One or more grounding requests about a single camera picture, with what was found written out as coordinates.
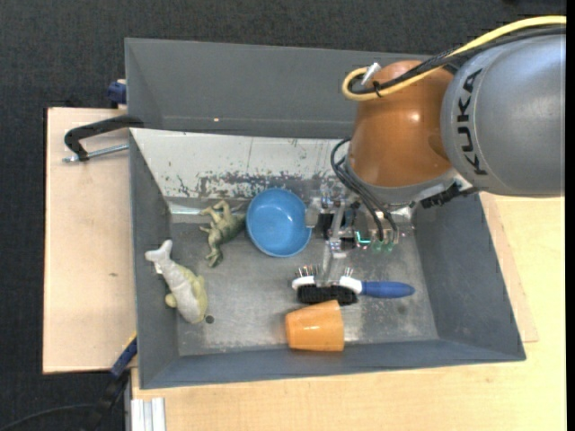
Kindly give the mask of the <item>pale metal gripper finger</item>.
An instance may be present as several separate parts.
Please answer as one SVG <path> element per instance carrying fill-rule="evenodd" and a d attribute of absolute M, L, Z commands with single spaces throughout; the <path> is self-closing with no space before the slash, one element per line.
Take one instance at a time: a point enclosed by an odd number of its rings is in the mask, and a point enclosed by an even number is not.
<path fill-rule="evenodd" d="M 320 285 L 330 286 L 335 278 L 336 260 L 339 254 L 339 241 L 328 240 L 324 247 L 322 271 L 320 273 Z"/>
<path fill-rule="evenodd" d="M 341 242 L 331 242 L 330 251 L 330 283 L 336 285 L 344 274 L 347 264 L 347 252 L 342 249 Z"/>

